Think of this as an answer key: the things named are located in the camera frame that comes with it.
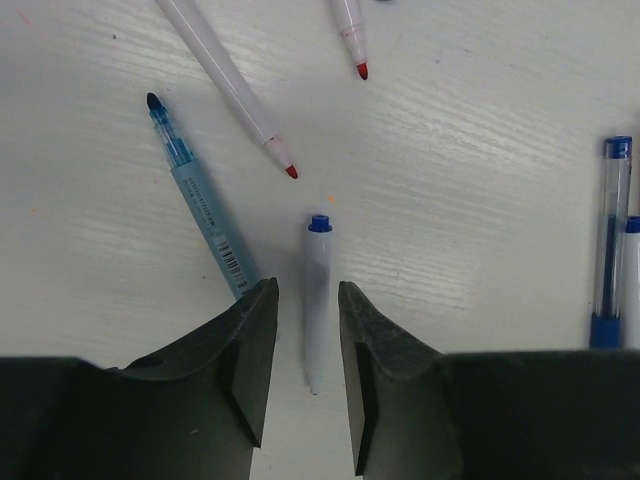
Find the pink mark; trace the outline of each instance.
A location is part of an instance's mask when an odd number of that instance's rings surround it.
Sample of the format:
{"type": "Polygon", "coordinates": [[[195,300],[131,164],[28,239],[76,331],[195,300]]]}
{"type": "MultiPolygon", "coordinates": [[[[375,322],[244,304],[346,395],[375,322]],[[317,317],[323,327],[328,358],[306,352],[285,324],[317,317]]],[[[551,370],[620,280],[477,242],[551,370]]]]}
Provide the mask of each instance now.
{"type": "Polygon", "coordinates": [[[27,16],[24,13],[22,13],[20,10],[16,10],[16,11],[18,12],[18,15],[20,15],[20,18],[22,18],[22,21],[26,23],[28,27],[33,28],[33,25],[31,24],[31,21],[27,18],[27,16]]]}

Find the blue pen cap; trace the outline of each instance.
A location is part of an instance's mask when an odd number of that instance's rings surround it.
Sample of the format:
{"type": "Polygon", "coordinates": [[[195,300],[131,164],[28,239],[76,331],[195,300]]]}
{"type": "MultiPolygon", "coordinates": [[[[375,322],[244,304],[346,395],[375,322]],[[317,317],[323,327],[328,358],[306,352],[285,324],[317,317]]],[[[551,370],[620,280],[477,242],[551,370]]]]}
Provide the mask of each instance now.
{"type": "Polygon", "coordinates": [[[640,217],[629,217],[627,219],[627,233],[640,233],[640,217]]]}
{"type": "Polygon", "coordinates": [[[631,158],[631,137],[611,137],[605,141],[605,157],[613,160],[631,158]]]}
{"type": "Polygon", "coordinates": [[[314,233],[327,233],[333,230],[333,227],[329,223],[329,217],[326,215],[314,215],[311,217],[311,223],[309,224],[309,231],[314,233]]]}

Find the table surface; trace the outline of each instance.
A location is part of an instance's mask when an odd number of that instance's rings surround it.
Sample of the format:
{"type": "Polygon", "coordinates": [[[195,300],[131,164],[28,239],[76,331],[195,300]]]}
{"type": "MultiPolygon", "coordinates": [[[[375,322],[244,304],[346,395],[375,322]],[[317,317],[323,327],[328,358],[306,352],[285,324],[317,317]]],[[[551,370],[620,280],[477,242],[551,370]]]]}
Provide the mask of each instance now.
{"type": "Polygon", "coordinates": [[[355,281],[438,350],[586,344],[601,141],[639,123],[637,0],[362,0],[367,82],[327,2],[198,3],[301,178],[249,140],[152,0],[0,0],[3,355],[125,366],[232,303],[150,90],[280,284],[252,479],[353,477],[335,301],[321,395],[303,380],[312,213],[335,226],[334,300],[355,281]]]}

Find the marker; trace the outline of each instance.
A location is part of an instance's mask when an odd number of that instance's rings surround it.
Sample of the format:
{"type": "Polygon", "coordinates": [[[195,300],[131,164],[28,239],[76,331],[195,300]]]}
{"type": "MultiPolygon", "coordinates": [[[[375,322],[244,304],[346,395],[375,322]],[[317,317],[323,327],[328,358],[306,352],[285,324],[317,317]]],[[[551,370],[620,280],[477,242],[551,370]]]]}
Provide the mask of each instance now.
{"type": "Polygon", "coordinates": [[[336,24],[347,49],[351,54],[358,74],[363,80],[369,78],[367,50],[364,39],[364,22],[360,11],[360,0],[329,0],[336,24]]]}
{"type": "Polygon", "coordinates": [[[640,217],[629,217],[622,255],[620,317],[623,345],[640,348],[640,217]]]}
{"type": "Polygon", "coordinates": [[[258,270],[200,162],[173,126],[167,109],[153,93],[147,94],[147,106],[178,189],[238,300],[258,283],[258,270]]]}
{"type": "Polygon", "coordinates": [[[329,278],[331,237],[329,217],[314,215],[307,229],[305,292],[305,364],[311,393],[320,393],[329,343],[329,278]]]}
{"type": "Polygon", "coordinates": [[[629,206],[630,173],[631,137],[608,138],[596,250],[591,348],[620,346],[620,272],[629,206]]]}
{"type": "Polygon", "coordinates": [[[193,0],[156,0],[156,3],[255,141],[291,178],[298,178],[298,171],[280,138],[275,121],[253,93],[193,0]]]}

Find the blue marker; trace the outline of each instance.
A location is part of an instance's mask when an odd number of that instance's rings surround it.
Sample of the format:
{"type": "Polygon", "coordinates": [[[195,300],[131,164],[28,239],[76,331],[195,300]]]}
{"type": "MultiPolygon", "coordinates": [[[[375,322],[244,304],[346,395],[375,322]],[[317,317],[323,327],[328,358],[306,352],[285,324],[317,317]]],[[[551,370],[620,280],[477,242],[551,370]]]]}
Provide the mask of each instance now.
{"type": "Polygon", "coordinates": [[[606,141],[603,198],[598,226],[591,348],[620,346],[622,245],[629,207],[631,137],[606,141]]]}
{"type": "Polygon", "coordinates": [[[171,174],[237,300],[258,283],[253,260],[207,174],[171,123],[167,109],[153,93],[147,95],[147,105],[167,151],[171,174]]]}

